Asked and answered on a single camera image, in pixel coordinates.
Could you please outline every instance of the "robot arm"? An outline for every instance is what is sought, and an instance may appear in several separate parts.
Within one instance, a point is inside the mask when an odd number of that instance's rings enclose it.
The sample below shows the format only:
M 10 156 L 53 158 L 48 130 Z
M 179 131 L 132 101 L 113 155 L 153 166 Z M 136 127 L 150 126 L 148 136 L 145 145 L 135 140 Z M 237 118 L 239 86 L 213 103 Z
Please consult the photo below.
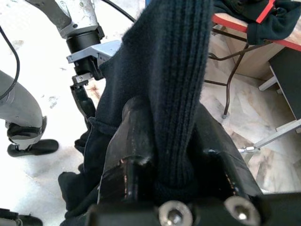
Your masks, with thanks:
M 40 9 L 57 27 L 62 38 L 95 31 L 98 22 L 91 0 L 26 0 Z

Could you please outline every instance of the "metal bolt head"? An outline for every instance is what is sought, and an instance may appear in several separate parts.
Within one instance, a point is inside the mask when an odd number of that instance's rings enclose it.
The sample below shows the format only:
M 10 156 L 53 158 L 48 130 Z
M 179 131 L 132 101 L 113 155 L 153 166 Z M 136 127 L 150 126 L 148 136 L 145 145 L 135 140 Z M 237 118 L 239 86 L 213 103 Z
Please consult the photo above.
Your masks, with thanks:
M 247 226 L 260 225 L 260 214 L 249 200 L 240 196 L 232 196 L 226 199 L 224 205 L 232 217 L 241 223 Z
M 162 226 L 191 226 L 193 219 L 184 203 L 168 201 L 159 208 L 159 221 Z

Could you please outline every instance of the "black cable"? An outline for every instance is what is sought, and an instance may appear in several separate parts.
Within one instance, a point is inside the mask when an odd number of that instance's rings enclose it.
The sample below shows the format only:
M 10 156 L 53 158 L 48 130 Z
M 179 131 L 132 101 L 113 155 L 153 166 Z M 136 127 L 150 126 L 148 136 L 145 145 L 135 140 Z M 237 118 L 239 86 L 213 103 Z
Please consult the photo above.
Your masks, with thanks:
M 111 2 L 110 0 L 102 0 L 103 2 L 109 4 L 110 6 L 112 6 L 113 8 L 115 8 L 116 10 L 118 10 L 120 13 L 122 13 L 123 15 L 125 15 L 130 21 L 132 21 L 133 23 L 136 22 L 136 19 L 133 18 L 131 15 L 129 15 L 126 11 L 124 11 L 122 8 L 120 8 L 118 5 L 116 5 L 114 2 Z
M 16 58 L 16 61 L 17 61 L 17 70 L 16 70 L 15 79 L 13 80 L 13 83 L 10 85 L 10 87 L 0 96 L 0 100 L 1 100 L 9 94 L 9 92 L 15 87 L 16 83 L 18 82 L 18 78 L 19 78 L 19 74 L 20 74 L 20 59 L 19 59 L 19 56 L 18 56 L 16 50 L 14 49 L 13 45 L 10 43 L 10 41 L 6 37 L 6 35 L 3 31 L 3 29 L 1 28 L 1 26 L 0 26 L 0 33 L 2 34 L 4 40 L 6 41 L 8 46 L 10 47 L 13 54 L 15 55 L 15 58 Z

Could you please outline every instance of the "gray leg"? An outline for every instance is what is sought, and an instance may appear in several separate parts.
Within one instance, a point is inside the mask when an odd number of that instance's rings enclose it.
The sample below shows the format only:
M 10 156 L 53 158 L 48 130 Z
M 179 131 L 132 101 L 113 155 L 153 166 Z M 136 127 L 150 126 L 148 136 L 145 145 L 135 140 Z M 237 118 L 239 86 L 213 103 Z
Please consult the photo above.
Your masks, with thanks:
M 13 82 L 13 78 L 0 71 L 0 93 Z M 0 100 L 0 119 L 24 127 L 42 126 L 42 111 L 33 96 L 19 83 L 2 100 Z
M 13 79 L 0 71 L 0 93 L 12 84 Z M 12 145 L 8 147 L 11 156 L 25 154 L 46 154 L 58 149 L 54 140 L 40 141 L 46 128 L 47 118 L 34 97 L 19 83 L 0 100 L 0 119 L 6 121 L 8 137 Z

